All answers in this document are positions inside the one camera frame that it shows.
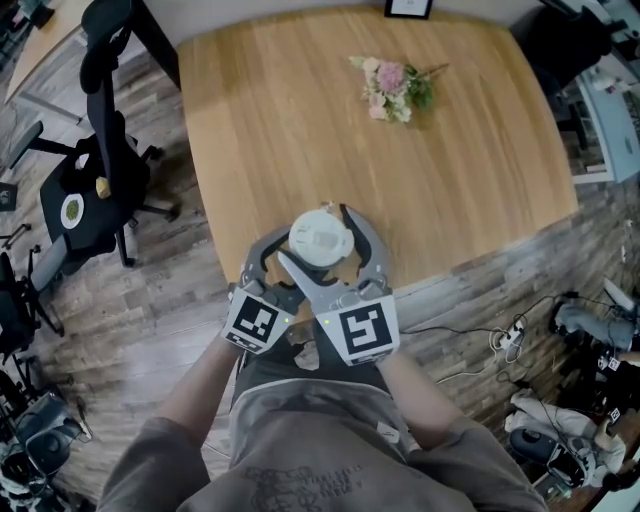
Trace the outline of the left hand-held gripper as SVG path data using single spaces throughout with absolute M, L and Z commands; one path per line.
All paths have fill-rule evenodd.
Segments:
M 230 308 L 222 337 L 255 355 L 270 350 L 286 333 L 305 300 L 296 285 L 266 284 L 266 261 L 288 240 L 290 228 L 276 228 L 255 241 L 242 267 L 241 283 L 230 285 Z

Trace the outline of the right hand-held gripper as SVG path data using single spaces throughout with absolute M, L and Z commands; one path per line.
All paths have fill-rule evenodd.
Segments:
M 400 333 L 389 286 L 389 250 L 358 211 L 344 203 L 339 209 L 360 258 L 353 284 L 327 278 L 325 271 L 311 270 L 287 250 L 279 250 L 277 258 L 310 302 L 317 322 L 342 361 L 356 366 L 396 352 Z

